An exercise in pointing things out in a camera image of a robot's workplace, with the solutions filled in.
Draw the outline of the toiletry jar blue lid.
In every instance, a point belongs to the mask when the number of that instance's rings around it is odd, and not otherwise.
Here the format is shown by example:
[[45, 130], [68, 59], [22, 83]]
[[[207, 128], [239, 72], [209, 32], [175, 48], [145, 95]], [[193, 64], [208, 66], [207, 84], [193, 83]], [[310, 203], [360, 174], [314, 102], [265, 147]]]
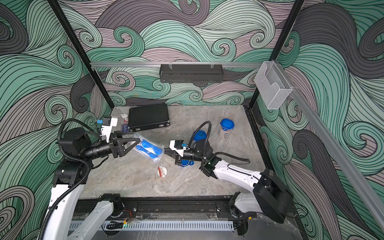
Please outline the toiletry jar blue lid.
[[132, 138], [140, 140], [140, 142], [133, 148], [137, 154], [154, 163], [158, 163], [163, 158], [165, 153], [164, 146], [158, 145], [138, 133], [133, 134]]

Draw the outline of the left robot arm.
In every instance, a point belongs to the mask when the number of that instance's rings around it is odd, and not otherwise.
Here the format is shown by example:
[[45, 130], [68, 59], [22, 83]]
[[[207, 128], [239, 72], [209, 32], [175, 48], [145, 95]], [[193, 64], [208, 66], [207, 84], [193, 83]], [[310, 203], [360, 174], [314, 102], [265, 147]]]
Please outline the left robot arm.
[[90, 240], [109, 217], [123, 214], [124, 204], [119, 194], [103, 194], [83, 224], [69, 234], [69, 228], [80, 194], [91, 170], [93, 160], [123, 157], [140, 142], [126, 138], [126, 133], [116, 131], [98, 134], [90, 126], [76, 119], [61, 123], [57, 143], [63, 161], [55, 170], [51, 199], [41, 225], [39, 240]]

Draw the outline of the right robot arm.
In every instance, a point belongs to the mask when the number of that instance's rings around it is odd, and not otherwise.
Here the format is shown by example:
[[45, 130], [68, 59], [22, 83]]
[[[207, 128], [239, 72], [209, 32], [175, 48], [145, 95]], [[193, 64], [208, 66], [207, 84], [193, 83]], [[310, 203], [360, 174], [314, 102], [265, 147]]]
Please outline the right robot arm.
[[262, 213], [276, 223], [284, 223], [289, 207], [293, 203], [293, 193], [286, 184], [269, 169], [263, 172], [251, 171], [228, 163], [223, 156], [249, 164], [250, 160], [223, 152], [214, 152], [207, 140], [200, 140], [189, 147], [183, 140], [172, 140], [165, 154], [182, 166], [182, 161], [200, 162], [200, 170], [207, 177], [233, 183], [247, 194], [236, 194], [234, 206], [236, 213]]

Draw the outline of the blue playing card box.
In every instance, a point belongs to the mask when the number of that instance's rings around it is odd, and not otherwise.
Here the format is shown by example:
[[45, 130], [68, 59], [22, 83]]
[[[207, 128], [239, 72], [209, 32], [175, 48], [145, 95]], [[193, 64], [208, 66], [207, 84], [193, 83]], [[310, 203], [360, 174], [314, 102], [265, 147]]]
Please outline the blue playing card box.
[[121, 131], [126, 133], [129, 132], [130, 131], [129, 125], [126, 125], [126, 124], [122, 125]]

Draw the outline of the round red white packet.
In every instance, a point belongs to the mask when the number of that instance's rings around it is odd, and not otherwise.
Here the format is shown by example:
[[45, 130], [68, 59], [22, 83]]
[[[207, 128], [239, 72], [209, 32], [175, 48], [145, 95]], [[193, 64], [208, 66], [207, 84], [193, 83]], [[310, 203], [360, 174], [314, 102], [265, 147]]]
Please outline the round red white packet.
[[160, 178], [166, 177], [167, 173], [168, 173], [168, 170], [165, 167], [163, 167], [163, 166], [158, 167], [158, 176]]

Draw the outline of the white pink small bottle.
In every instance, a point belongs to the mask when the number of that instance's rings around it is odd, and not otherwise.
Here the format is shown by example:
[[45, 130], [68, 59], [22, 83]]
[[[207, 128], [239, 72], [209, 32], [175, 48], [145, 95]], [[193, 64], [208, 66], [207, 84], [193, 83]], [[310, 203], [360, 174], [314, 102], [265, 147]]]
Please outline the white pink small bottle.
[[128, 114], [122, 114], [122, 125], [127, 125], [129, 123], [129, 115]]

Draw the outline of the black ribbed case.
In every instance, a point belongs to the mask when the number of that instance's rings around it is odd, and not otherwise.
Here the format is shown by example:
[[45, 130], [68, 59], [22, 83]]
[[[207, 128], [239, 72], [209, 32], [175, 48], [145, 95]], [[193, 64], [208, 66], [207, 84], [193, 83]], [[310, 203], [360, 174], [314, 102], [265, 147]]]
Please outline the black ribbed case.
[[166, 104], [148, 105], [129, 109], [128, 126], [130, 132], [139, 132], [170, 125], [168, 106]]

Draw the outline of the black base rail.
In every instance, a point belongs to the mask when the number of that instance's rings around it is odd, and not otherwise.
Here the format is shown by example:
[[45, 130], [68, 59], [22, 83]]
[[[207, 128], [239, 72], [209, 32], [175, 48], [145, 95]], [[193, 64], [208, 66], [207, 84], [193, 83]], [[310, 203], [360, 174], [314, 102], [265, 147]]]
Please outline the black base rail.
[[219, 218], [246, 218], [256, 211], [242, 213], [235, 206], [234, 196], [120, 198], [123, 216], [149, 214], [208, 214]]

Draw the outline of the black wall shelf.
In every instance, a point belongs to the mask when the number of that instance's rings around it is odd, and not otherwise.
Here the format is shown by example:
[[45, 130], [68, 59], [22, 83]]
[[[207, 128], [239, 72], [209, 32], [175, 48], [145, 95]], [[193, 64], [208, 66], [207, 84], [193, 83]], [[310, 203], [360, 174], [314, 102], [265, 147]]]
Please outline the black wall shelf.
[[221, 65], [161, 65], [159, 75], [162, 83], [221, 83], [224, 69]]

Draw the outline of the aluminium wall rail back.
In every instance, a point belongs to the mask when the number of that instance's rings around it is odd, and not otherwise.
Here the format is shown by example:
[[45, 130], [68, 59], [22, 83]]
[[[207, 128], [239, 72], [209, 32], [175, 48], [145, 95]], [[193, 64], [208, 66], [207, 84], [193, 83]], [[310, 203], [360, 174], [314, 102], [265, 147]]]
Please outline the aluminium wall rail back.
[[160, 68], [161, 65], [208, 65], [210, 67], [221, 65], [223, 68], [241, 68], [253, 69], [261, 67], [263, 63], [247, 63], [247, 62], [122, 62], [122, 61], [97, 61], [90, 62], [92, 68]]

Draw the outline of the aluminium wall rail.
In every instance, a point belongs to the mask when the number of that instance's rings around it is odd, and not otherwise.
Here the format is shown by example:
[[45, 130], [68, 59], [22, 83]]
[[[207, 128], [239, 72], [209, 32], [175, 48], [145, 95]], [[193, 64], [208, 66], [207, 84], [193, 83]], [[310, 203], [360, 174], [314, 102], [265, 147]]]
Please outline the aluminium wall rail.
[[261, 67], [263, 63], [247, 63], [247, 62], [122, 62], [122, 61], [97, 61], [90, 62], [92, 68], [160, 68], [161, 65], [208, 65], [210, 67], [221, 65], [223, 68], [241, 68], [253, 69]]
[[322, 119], [312, 110], [304, 95], [300, 92], [299, 88], [294, 85], [281, 64], [276, 61], [274, 61], [274, 63], [277, 65], [279, 72], [283, 75], [283, 80], [286, 82], [286, 85], [290, 86], [290, 89], [292, 90], [291, 95], [296, 100], [303, 114], [309, 120], [309, 123], [313, 126], [314, 130], [319, 136], [319, 139], [324, 143], [331, 157], [337, 161], [339, 167], [348, 178], [350, 184], [354, 187], [355, 191], [366, 205], [372, 217], [383, 230], [384, 203], [380, 196], [376, 193], [371, 184], [355, 166], [353, 160], [349, 157], [348, 153], [341, 146], [339, 141], [333, 136]]

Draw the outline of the clear acrylic wall holder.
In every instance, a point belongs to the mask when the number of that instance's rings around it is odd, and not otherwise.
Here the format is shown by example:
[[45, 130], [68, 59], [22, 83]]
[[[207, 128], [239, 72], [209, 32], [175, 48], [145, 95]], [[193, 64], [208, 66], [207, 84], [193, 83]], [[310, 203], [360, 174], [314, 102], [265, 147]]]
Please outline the clear acrylic wall holder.
[[292, 92], [282, 65], [264, 61], [255, 77], [255, 84], [268, 110], [277, 110]]

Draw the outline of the aluminium wall rail right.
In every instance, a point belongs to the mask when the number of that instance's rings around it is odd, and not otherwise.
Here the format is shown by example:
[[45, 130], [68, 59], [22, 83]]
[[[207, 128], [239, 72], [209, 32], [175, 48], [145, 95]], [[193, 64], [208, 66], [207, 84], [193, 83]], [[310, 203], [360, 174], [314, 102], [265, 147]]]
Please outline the aluminium wall rail right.
[[292, 90], [291, 95], [296, 100], [303, 114], [309, 120], [309, 123], [313, 126], [314, 130], [319, 136], [319, 139], [324, 143], [331, 157], [337, 161], [339, 167], [348, 178], [350, 184], [354, 187], [355, 191], [366, 205], [372, 217], [383, 230], [384, 203], [380, 196], [376, 193], [371, 184], [355, 166], [353, 160], [349, 157], [348, 153], [341, 146], [339, 141], [333, 136], [322, 119], [312, 110], [304, 95], [300, 92], [299, 88], [294, 85], [281, 64], [276, 61], [274, 61], [274, 63], [277, 65], [279, 72], [283, 75], [283, 80], [286, 82], [286, 85], [290, 86], [290, 89]]

